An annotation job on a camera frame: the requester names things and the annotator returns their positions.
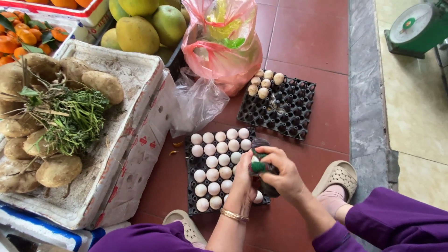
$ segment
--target bracelet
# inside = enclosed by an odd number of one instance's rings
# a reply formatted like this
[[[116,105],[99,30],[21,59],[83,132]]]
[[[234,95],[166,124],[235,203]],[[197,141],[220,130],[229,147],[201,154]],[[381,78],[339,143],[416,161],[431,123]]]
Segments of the bracelet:
[[[241,221],[241,222],[249,222],[249,218],[247,218],[247,217],[243,217],[243,216],[241,216],[241,215],[239,215],[239,214],[236,214],[236,213],[232,213],[232,212],[230,212],[230,211],[227,211],[227,210],[224,209],[224,208],[221,208],[221,214],[224,215],[224,216],[226,216],[226,217],[229,217],[229,218],[231,218],[231,219],[237,220],[237,221]]]

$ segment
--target plastic bag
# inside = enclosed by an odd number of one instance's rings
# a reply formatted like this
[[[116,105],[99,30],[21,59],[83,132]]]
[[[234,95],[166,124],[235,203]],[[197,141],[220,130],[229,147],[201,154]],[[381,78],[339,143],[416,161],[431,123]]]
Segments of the plastic bag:
[[[180,70],[174,96],[179,106],[173,111],[170,129],[173,138],[201,130],[224,110],[230,100],[213,80],[199,78],[188,67],[182,67]]]
[[[255,0],[182,0],[190,25],[182,40],[188,66],[235,96],[260,69]]]

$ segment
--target green scale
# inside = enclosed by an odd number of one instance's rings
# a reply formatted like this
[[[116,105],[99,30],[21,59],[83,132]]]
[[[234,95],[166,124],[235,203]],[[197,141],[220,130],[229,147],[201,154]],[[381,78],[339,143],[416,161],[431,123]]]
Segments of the green scale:
[[[391,53],[425,58],[425,53],[448,38],[448,0],[417,4],[384,30]]]

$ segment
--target beige slide sandal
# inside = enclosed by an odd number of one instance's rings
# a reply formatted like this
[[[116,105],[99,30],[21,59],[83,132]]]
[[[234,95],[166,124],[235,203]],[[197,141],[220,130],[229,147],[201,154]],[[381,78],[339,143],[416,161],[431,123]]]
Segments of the beige slide sandal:
[[[358,175],[356,174],[353,165],[342,160],[331,163],[323,173],[317,186],[314,188],[313,196],[317,197],[325,191],[327,187],[335,184],[341,185],[348,192],[349,198],[346,201],[348,203],[352,199],[356,187],[358,186]]]
[[[191,243],[199,242],[207,245],[207,241],[199,232],[198,227],[194,224],[193,220],[188,216],[185,211],[173,210],[164,219],[162,225],[173,223],[175,221],[181,221],[184,225],[184,236]]]

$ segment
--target black egg tray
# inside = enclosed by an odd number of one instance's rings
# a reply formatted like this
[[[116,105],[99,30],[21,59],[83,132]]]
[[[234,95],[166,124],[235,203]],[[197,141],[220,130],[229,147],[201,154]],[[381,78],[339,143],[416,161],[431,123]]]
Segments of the black egg tray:
[[[254,140],[256,138],[255,136],[255,129],[254,128],[247,128],[249,130],[249,137],[248,139],[250,141]],[[193,147],[193,144],[190,141],[191,135],[187,135],[185,137],[185,160],[187,162],[187,172],[188,172],[188,186],[187,186],[187,194],[188,194],[188,214],[190,216],[193,216],[195,214],[201,214],[201,213],[210,213],[210,212],[215,212],[215,211],[220,211],[220,209],[218,210],[214,210],[212,209],[210,206],[208,207],[208,209],[205,212],[200,212],[196,209],[196,203],[200,198],[206,198],[208,201],[210,201],[210,198],[212,197],[212,195],[210,195],[208,192],[204,197],[197,197],[194,193],[194,188],[198,185],[198,182],[196,182],[196,180],[194,179],[194,172],[198,169],[203,170],[205,173],[207,173],[207,170],[209,169],[205,163],[206,159],[207,159],[207,155],[204,153],[201,157],[195,157],[191,154],[191,148]],[[237,141],[241,144],[241,138],[237,138]],[[215,140],[213,141],[214,146],[216,147],[216,145],[218,144],[218,142]],[[204,148],[206,145],[206,143],[202,143],[201,146],[202,148]],[[244,153],[245,151],[243,151],[241,148],[238,150],[238,152],[240,152],[241,154]],[[227,151],[227,155],[231,155],[233,152],[231,151]],[[219,157],[219,153],[216,152],[215,153],[215,157]],[[230,169],[233,170],[233,167],[235,166],[235,164],[233,164],[232,162],[230,162],[227,165]],[[233,181],[234,179],[234,175],[232,174],[232,176],[230,177],[230,180]],[[221,183],[223,182],[223,179],[220,177],[217,181],[220,186]],[[208,179],[205,179],[204,182],[202,182],[202,184],[204,184],[206,187],[208,187],[208,185],[211,182]],[[219,192],[219,197],[221,197],[221,199],[223,200],[223,206],[224,206],[224,196],[226,195],[222,190]],[[269,205],[271,203],[271,199],[269,197],[267,197],[266,195],[263,195],[263,201],[260,204],[253,204],[253,205]]]
[[[237,120],[303,141],[308,133],[315,88],[316,83],[286,75],[280,85],[272,80],[265,99],[260,99],[258,94],[250,96],[246,91]]]

